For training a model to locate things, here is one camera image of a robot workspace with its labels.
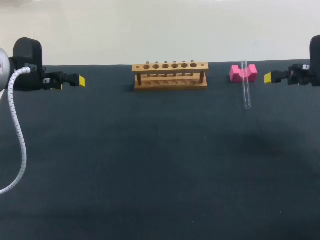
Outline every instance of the dark table surface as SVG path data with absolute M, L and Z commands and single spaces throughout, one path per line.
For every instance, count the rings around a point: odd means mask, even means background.
M 232 62 L 207 90 L 141 93 L 128 65 L 49 67 L 86 88 L 14 93 L 28 164 L 0 239 L 320 239 L 320 88 L 264 85 L 307 62 L 254 62 L 249 111 Z M 20 164 L 4 96 L 0 188 Z

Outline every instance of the white cable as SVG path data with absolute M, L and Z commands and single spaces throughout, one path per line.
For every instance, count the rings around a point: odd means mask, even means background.
M 24 139 L 24 135 L 22 134 L 21 127 L 19 124 L 18 116 L 16 113 L 16 108 L 15 108 L 15 102 L 14 102 L 14 85 L 15 81 L 21 74 L 29 74 L 31 73 L 31 69 L 29 67 L 23 67 L 17 71 L 11 76 L 9 85 L 8 85 L 8 100 L 9 100 L 9 107 L 10 107 L 10 112 L 11 112 L 11 117 L 14 123 L 15 131 L 16 134 L 19 138 L 20 142 L 20 147 L 21 147 L 21 168 L 18 176 L 15 178 L 15 180 L 6 188 L 0 190 L 0 195 L 5 194 L 6 192 L 10 191 L 13 189 L 22 179 L 26 167 L 27 167 L 27 148 L 26 148 L 26 143 Z

